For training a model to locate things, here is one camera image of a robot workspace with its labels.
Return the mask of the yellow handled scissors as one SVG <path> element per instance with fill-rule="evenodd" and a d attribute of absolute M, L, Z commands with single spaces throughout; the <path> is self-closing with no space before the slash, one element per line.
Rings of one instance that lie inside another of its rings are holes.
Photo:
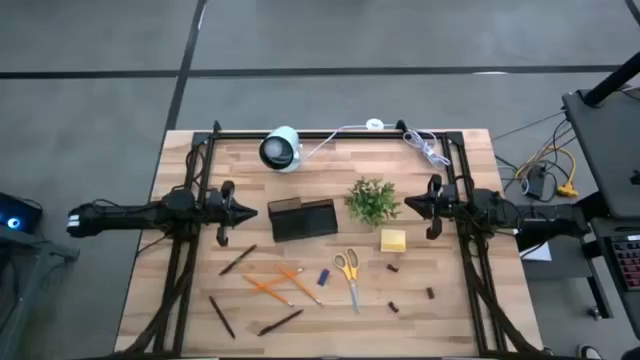
<path fill-rule="evenodd" d="M 356 314 L 359 314 L 360 308 L 357 285 L 359 259 L 357 253 L 353 248 L 347 248 L 342 254 L 336 254 L 333 257 L 332 262 L 334 266 L 340 269 L 345 275 L 345 278 L 349 284 L 353 311 Z"/>

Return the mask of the yellow sticky note pad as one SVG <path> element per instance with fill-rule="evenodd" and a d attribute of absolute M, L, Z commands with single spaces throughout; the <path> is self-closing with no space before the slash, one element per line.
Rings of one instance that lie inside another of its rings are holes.
<path fill-rule="evenodd" d="M 404 253 L 406 248 L 406 232 L 404 230 L 382 229 L 380 231 L 381 252 Z"/>

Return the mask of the black side desk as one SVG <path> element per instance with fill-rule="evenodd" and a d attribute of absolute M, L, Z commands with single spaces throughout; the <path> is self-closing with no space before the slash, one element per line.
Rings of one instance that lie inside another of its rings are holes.
<path fill-rule="evenodd" d="M 592 107 L 585 96 L 562 101 L 597 189 L 613 217 L 640 218 L 640 101 L 616 91 Z"/>

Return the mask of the white desk lamp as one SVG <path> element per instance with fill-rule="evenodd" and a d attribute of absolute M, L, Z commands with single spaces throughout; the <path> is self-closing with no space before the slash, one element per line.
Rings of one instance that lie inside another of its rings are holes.
<path fill-rule="evenodd" d="M 290 126 L 280 126 L 262 140 L 259 156 L 271 170 L 290 173 L 300 166 L 300 150 L 298 132 Z"/>

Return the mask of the computer tower blue light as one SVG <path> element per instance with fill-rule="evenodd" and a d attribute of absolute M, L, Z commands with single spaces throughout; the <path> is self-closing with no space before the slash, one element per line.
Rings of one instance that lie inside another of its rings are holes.
<path fill-rule="evenodd" d="M 42 215 L 40 205 L 0 192 L 0 226 L 33 235 Z"/>

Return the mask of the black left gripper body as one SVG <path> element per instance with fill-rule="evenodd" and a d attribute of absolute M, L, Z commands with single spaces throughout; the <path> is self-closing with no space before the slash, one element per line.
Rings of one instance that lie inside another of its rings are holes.
<path fill-rule="evenodd" d="M 216 240 L 221 247 L 228 245 L 227 228 L 231 224 L 231 205 L 235 192 L 235 184 L 226 180 L 220 188 L 213 188 L 205 206 L 206 224 L 217 224 Z"/>

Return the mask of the potted green plant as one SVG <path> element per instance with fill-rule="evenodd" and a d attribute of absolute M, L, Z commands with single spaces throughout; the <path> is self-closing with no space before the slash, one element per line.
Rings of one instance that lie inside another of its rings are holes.
<path fill-rule="evenodd" d="M 344 198 L 352 219 L 377 228 L 400 215 L 395 184 L 381 178 L 357 180 Z"/>

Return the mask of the black power adapter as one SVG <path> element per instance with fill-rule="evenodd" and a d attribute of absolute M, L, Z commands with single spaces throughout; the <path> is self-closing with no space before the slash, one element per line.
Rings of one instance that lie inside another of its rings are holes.
<path fill-rule="evenodd" d="M 541 200 L 544 193 L 546 167 L 534 165 L 526 176 L 524 195 L 535 200 Z"/>

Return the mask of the black monitor pole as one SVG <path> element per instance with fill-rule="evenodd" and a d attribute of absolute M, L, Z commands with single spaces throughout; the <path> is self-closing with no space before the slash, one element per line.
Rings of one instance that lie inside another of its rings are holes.
<path fill-rule="evenodd" d="M 597 107 L 603 100 L 616 90 L 620 89 L 627 81 L 640 73 L 640 51 L 623 63 L 617 70 L 611 73 L 593 89 L 582 96 L 583 103 L 590 107 Z"/>

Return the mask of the white paper sheet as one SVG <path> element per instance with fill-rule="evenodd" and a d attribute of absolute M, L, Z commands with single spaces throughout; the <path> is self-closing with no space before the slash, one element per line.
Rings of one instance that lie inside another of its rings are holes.
<path fill-rule="evenodd" d="M 551 250 L 548 242 L 544 242 L 534 247 L 524 250 L 520 253 L 521 260 L 527 261 L 543 261 L 549 262 L 552 260 Z"/>

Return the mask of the backlit keyboard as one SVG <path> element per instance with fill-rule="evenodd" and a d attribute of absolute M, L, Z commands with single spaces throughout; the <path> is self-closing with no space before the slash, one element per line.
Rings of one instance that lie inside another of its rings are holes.
<path fill-rule="evenodd" d="M 611 238 L 616 273 L 626 291 L 640 291 L 640 234 Z"/>

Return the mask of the grey metal floor stand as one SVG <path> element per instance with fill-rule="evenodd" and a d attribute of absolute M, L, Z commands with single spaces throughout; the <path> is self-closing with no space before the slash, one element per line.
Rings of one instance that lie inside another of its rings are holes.
<path fill-rule="evenodd" d="M 6 304 L 0 290 L 0 360 L 15 360 L 19 337 L 41 293 L 42 281 L 57 266 L 78 257 L 77 248 L 0 228 L 0 282 L 9 281 Z"/>

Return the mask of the black aluminium table frame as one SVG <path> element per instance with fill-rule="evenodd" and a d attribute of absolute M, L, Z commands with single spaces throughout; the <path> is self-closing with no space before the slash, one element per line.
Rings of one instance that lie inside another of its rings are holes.
<path fill-rule="evenodd" d="M 364 178 L 395 184 L 399 197 L 425 191 L 434 173 L 422 154 L 393 131 L 369 131 L 362 138 L 349 132 L 305 131 L 301 135 L 302 166 L 281 174 L 268 169 L 258 155 L 261 132 L 224 131 L 213 146 L 210 182 L 230 180 L 242 204 L 258 215 L 231 229 L 221 247 L 216 229 L 202 229 L 195 273 L 187 300 L 173 308 L 185 316 L 183 343 L 176 346 L 176 319 L 165 330 L 166 351 L 184 357 L 439 357 L 466 356 L 478 351 L 462 267 L 456 225 L 445 222 L 440 237 L 425 236 L 427 222 L 408 207 L 389 222 L 406 232 L 404 253 L 380 251 L 380 233 L 352 219 L 344 195 Z M 304 202 L 332 199 L 338 222 L 336 234 L 276 243 L 268 216 L 269 202 L 300 198 Z M 229 273 L 219 272 L 250 246 L 257 249 Z M 353 248 L 358 255 L 360 313 L 353 311 L 349 284 L 332 262 L 336 254 Z M 323 303 L 317 305 L 291 280 L 270 288 L 289 300 L 289 307 L 269 294 L 254 292 L 244 279 L 260 283 L 279 277 L 279 263 L 304 268 L 297 278 Z M 398 273 L 387 264 L 399 268 Z M 323 269 L 330 275 L 324 286 L 317 280 Z M 426 288 L 435 298 L 429 299 Z M 214 311 L 213 296 L 230 323 L 232 339 Z M 394 313 L 388 302 L 399 308 Z M 274 331 L 258 332 L 296 310 L 304 312 Z"/>

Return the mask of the black rolling desk base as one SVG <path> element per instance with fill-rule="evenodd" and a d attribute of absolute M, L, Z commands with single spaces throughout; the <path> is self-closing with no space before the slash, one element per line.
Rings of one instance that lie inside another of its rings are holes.
<path fill-rule="evenodd" d="M 549 241 L 552 260 L 523 260 L 525 275 L 529 281 L 584 279 L 602 319 L 613 316 L 604 285 L 595 266 L 597 259 L 605 262 L 634 335 L 640 339 L 640 291 L 626 291 L 616 273 L 611 238 L 640 234 L 640 218 L 619 219 L 613 217 L 604 206 L 582 200 L 576 204 L 590 226 L 591 232 L 580 238 L 557 236 Z"/>

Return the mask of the black mesh desk organizer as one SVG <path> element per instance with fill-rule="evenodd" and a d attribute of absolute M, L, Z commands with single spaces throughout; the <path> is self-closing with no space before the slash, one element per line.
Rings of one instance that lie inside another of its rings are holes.
<path fill-rule="evenodd" d="M 302 202 L 300 198 L 290 198 L 269 202 L 267 209 L 276 243 L 338 232 L 332 199 Z"/>

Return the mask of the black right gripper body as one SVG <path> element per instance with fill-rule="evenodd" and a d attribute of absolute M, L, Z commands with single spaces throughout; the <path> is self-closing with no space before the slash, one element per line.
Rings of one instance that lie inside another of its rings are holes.
<path fill-rule="evenodd" d="M 457 186 L 444 184 L 440 175 L 433 175 L 428 183 L 427 203 L 428 219 L 431 220 L 431 225 L 426 230 L 426 237 L 429 240 L 435 240 L 442 233 L 442 217 L 450 221 L 456 218 Z"/>

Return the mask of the black pen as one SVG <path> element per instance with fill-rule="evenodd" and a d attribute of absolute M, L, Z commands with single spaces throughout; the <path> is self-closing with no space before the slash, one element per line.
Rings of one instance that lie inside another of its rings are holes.
<path fill-rule="evenodd" d="M 258 332 L 257 336 L 258 336 L 258 337 L 261 337 L 261 336 L 264 336 L 264 335 L 266 335 L 266 334 L 268 334 L 268 333 L 270 333 L 270 332 L 274 331 L 275 329 L 277 329 L 277 328 L 279 328 L 279 327 L 283 326 L 283 325 L 284 325 L 284 324 L 286 324 L 287 322 L 289 322 L 289 321 L 291 321 L 292 319 L 296 318 L 297 316 L 301 315 L 303 312 L 304 312 L 304 309 L 296 310 L 295 312 L 293 312 L 293 313 L 291 313 L 291 314 L 287 315 L 287 316 L 286 316 L 286 317 L 284 317 L 283 319 L 281 319 L 281 320 L 279 320 L 279 321 L 277 321 L 277 322 L 275 322 L 275 323 L 273 323 L 273 324 L 271 324 L 271 325 L 268 325 L 268 326 L 264 327 L 263 329 L 261 329 L 261 330 Z"/>
<path fill-rule="evenodd" d="M 237 266 L 240 262 L 242 262 L 249 254 L 255 251 L 257 247 L 258 247 L 257 244 L 250 246 L 248 249 L 242 252 L 237 258 L 231 261 L 225 268 L 223 268 L 218 275 L 223 276 L 229 273 L 235 266 Z"/>
<path fill-rule="evenodd" d="M 231 338 L 235 340 L 236 339 L 236 335 L 235 335 L 230 323 L 228 322 L 226 316 L 224 315 L 224 313 L 222 312 L 222 310 L 219 307 L 218 303 L 216 302 L 215 298 L 213 296 L 208 296 L 208 299 L 209 299 L 209 302 L 211 303 L 214 311 L 218 315 L 220 321 L 222 322 L 224 328 L 226 329 L 228 334 L 231 336 Z"/>

